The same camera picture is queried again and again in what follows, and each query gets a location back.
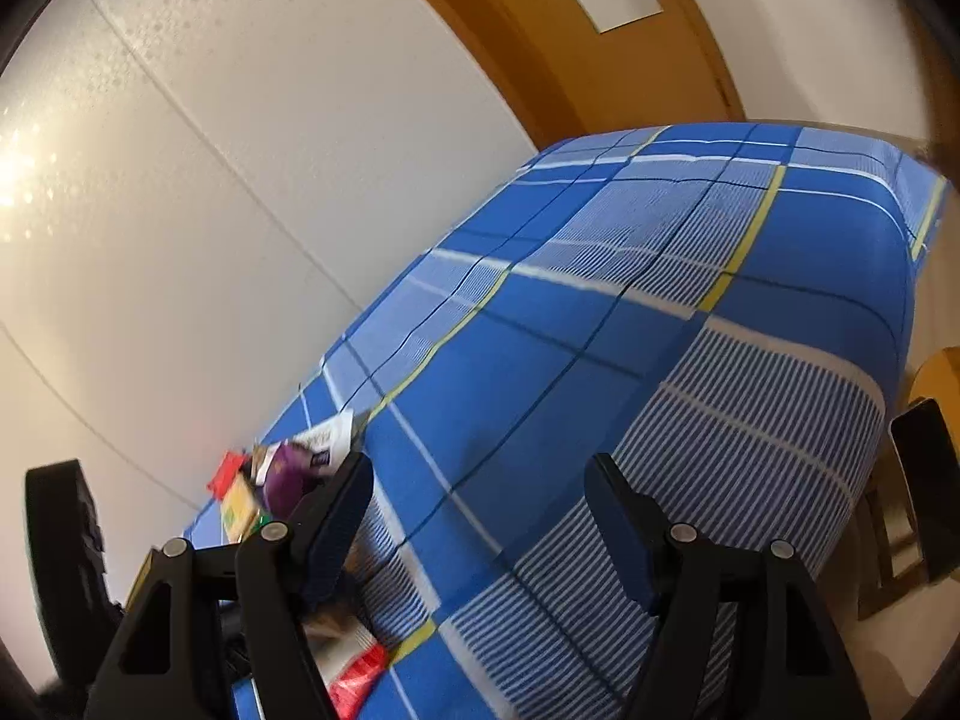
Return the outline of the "white navy snack packet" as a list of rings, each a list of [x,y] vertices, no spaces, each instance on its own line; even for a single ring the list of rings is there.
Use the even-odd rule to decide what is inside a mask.
[[[267,483],[268,475],[274,468],[280,468],[282,460],[290,460],[297,470],[306,475],[331,475],[352,450],[353,422],[355,411],[345,410],[291,439],[265,445],[262,458],[254,470],[257,486]]]

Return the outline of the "red snack packet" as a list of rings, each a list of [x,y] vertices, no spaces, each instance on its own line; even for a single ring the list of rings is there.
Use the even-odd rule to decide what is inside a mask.
[[[217,471],[213,473],[212,479],[206,483],[206,489],[210,491],[213,499],[222,500],[226,496],[246,461],[247,455],[242,452],[228,450],[224,454],[220,460],[220,465],[217,466]]]

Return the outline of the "brown cake packet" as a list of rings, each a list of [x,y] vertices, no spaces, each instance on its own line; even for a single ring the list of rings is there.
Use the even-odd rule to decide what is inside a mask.
[[[350,551],[343,562],[342,571],[338,574],[334,588],[320,600],[309,601],[308,611],[311,614],[319,613],[350,613],[358,617],[366,628],[371,627],[371,616],[363,598],[361,582],[364,578],[364,559],[368,555],[368,548],[361,543],[361,536],[353,539]]]

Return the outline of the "green cracker packet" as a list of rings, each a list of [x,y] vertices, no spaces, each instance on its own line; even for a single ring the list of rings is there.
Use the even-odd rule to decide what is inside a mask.
[[[236,476],[220,500],[220,518],[226,541],[241,543],[272,520],[244,476]]]

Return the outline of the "white red wafer packet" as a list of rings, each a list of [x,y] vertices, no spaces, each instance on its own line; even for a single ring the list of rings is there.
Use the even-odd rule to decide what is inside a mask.
[[[309,650],[340,720],[355,720],[389,665],[384,645],[352,613],[304,622]]]

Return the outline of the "purple candy packet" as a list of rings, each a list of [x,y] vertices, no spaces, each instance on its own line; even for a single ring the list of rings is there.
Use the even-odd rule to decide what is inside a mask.
[[[287,440],[275,450],[262,484],[265,507],[275,518],[286,518],[306,494],[309,479],[319,478],[324,470],[324,455],[308,445]]]

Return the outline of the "blue plaid tablecloth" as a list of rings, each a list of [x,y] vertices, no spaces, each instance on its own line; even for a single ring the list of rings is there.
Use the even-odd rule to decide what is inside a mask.
[[[782,124],[532,156],[352,321],[263,437],[368,418],[368,718],[612,718],[651,639],[584,497],[633,488],[818,571],[900,387],[946,177]]]

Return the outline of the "wooden door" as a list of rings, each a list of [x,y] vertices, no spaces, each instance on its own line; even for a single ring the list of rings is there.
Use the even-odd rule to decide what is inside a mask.
[[[695,0],[601,31],[578,0],[427,0],[537,148],[645,125],[740,121],[742,101]]]

